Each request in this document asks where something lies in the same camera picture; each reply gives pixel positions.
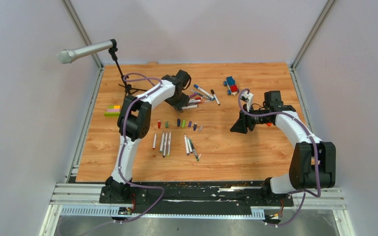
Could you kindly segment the brown capped white marker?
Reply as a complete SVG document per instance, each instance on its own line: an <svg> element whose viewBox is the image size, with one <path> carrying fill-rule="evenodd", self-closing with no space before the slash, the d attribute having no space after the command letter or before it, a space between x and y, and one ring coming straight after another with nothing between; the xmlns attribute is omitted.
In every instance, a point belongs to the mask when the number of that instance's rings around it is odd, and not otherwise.
<svg viewBox="0 0 378 236"><path fill-rule="evenodd" d="M187 110L187 109L194 109L194 108L198 108L198 105L189 105L189 106L184 106L184 107L182 107L182 110Z"/></svg>

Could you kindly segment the black capped white marker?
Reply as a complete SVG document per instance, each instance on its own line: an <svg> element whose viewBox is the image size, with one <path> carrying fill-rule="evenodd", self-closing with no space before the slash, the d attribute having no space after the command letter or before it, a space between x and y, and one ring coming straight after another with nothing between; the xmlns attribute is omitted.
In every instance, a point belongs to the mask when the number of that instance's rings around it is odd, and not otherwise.
<svg viewBox="0 0 378 236"><path fill-rule="evenodd" d="M217 102L218 105L220 105L221 103L219 102L219 99L215 93L215 91L213 89L210 90L211 91L211 94L213 95L214 97L214 100Z"/></svg>

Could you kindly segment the dark blue capped marker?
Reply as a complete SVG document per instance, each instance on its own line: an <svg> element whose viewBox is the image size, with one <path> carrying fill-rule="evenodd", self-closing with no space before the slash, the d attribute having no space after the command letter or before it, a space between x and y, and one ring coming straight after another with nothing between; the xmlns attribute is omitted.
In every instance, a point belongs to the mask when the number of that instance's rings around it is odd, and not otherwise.
<svg viewBox="0 0 378 236"><path fill-rule="evenodd" d="M192 146L191 146L191 142L190 142L189 137L187 137L187 143L188 143L188 147L189 147L189 151L190 151L190 153L193 153L193 149L192 149Z"/></svg>

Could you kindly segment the light green white marker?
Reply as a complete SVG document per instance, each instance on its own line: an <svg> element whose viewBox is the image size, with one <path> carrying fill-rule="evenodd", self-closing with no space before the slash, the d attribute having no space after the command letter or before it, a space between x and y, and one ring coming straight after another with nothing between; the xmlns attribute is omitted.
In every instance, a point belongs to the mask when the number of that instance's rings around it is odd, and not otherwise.
<svg viewBox="0 0 378 236"><path fill-rule="evenodd" d="M172 135L172 132L170 131L168 133L168 141L167 141L167 145L166 145L166 156L170 155L171 135Z"/></svg>

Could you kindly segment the silver grey pen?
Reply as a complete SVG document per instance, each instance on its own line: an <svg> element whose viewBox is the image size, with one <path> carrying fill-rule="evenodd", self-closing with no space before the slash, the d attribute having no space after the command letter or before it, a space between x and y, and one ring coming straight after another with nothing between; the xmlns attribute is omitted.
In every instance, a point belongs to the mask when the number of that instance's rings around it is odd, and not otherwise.
<svg viewBox="0 0 378 236"><path fill-rule="evenodd" d="M193 142L192 142L192 140L190 138L189 138L189 144L190 144L190 146L192 148L192 153L194 154L196 161L199 161L199 156L198 156L198 154L196 152L196 149L195 149L195 147L193 145Z"/></svg>

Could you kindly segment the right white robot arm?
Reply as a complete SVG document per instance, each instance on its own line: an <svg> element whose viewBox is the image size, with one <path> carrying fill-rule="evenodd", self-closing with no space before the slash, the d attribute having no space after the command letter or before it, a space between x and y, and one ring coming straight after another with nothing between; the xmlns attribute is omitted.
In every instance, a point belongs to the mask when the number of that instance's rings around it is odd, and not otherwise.
<svg viewBox="0 0 378 236"><path fill-rule="evenodd" d="M253 94L248 88L239 93L239 118L231 127L231 132L248 133L257 124L273 124L281 130L294 147L288 173L270 177L265 181L261 198L267 205L274 205L281 194L316 192L320 197L323 188L335 185L336 147L332 142L324 142L300 120L296 110L282 101L278 90L264 94L261 108L254 109Z"/></svg>

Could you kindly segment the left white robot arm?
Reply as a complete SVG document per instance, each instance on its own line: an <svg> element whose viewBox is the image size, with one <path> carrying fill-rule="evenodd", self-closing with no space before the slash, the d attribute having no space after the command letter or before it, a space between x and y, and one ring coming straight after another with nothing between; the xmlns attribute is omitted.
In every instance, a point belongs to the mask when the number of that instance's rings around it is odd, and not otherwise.
<svg viewBox="0 0 378 236"><path fill-rule="evenodd" d="M189 96L184 94L191 83L191 76L183 70L176 75L165 75L161 79L142 77L133 82L157 80L158 83L146 92L124 98L117 122L120 133L120 148L114 170L106 180L106 189L119 203L126 203L131 197L132 166L141 140L148 134L152 110L165 101L181 112L189 104Z"/></svg>

